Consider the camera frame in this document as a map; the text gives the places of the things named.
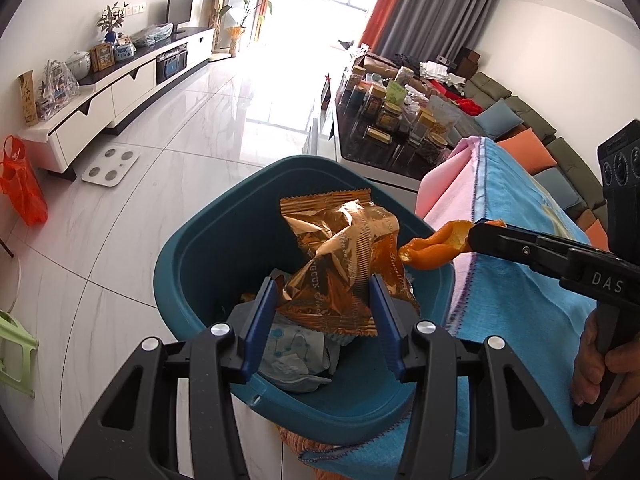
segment shiny gold snack package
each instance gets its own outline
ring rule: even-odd
[[[377,335],[367,306],[372,274],[419,310],[398,258],[398,219],[369,189],[283,198],[280,212],[311,260],[284,285],[279,313],[312,330]]]

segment green plastic stool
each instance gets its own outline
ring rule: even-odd
[[[22,375],[20,379],[12,377],[5,371],[4,362],[0,358],[0,381],[30,397],[35,397],[31,388],[31,351],[38,349],[38,340],[10,314],[0,310],[0,338],[6,339],[22,347]]]

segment computer monitor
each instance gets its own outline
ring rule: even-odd
[[[174,32],[184,32],[175,30],[181,23],[191,21],[191,7],[193,0],[169,0],[166,6],[166,22],[174,24]]]

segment sofa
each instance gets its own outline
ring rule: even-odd
[[[495,105],[499,100],[504,100],[504,103],[524,123],[523,127],[511,130],[494,140],[501,144],[503,141],[517,136],[524,129],[530,128],[557,163],[556,168],[559,173],[565,177],[577,194],[578,200],[575,200],[575,203],[563,207],[565,212],[583,231],[590,229],[596,221],[600,222],[605,232],[607,231],[607,205],[602,194],[602,184],[572,147],[562,137],[556,135],[558,131],[551,124],[526,102],[513,95],[511,90],[482,72],[476,73],[467,81],[465,97],[473,100],[485,110]],[[538,174],[532,176],[541,184],[549,182],[548,178],[546,180],[542,177],[537,178]],[[547,190],[556,198],[557,190]]]

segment teal trash can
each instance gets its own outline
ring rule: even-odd
[[[373,202],[396,215],[399,243],[433,230],[369,180],[319,156],[280,160],[245,179],[197,213],[165,244],[156,262],[154,293],[162,319],[179,340],[224,321],[240,295],[257,292],[272,269],[295,272],[306,263],[280,215],[280,199],[335,190],[371,189]],[[454,285],[453,265],[409,271],[423,319],[443,324]],[[258,374],[232,392],[265,418],[305,438],[348,446],[400,420],[413,384],[386,368],[378,338],[342,348],[332,383],[290,394]]]

